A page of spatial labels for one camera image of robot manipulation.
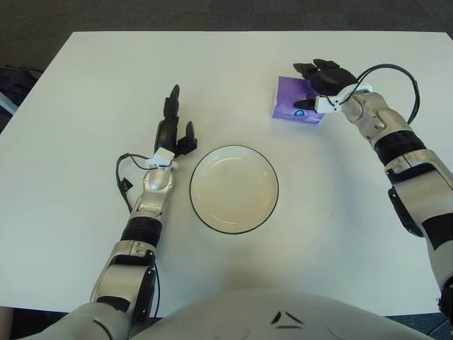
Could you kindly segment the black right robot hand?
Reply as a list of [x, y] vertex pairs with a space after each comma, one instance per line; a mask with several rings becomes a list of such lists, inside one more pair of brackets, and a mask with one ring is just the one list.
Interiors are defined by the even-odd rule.
[[[314, 59], [312, 63], [294, 63], [294, 69], [301, 74], [303, 81], [304, 97], [294, 102], [294, 108], [325, 113], [316, 108], [318, 97], [337, 96], [345, 87], [357, 83], [357, 78], [334, 61]], [[332, 108], [331, 99], [323, 99]]]

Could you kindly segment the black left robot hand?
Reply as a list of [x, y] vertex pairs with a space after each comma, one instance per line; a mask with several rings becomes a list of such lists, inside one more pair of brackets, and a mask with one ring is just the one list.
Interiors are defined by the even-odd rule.
[[176, 84], [164, 102], [164, 119], [159, 122], [154, 143], [154, 151], [164, 148], [174, 153], [177, 158], [187, 155], [197, 149], [197, 138], [193, 122], [189, 121], [185, 128], [185, 136], [177, 139], [179, 122], [180, 87]]

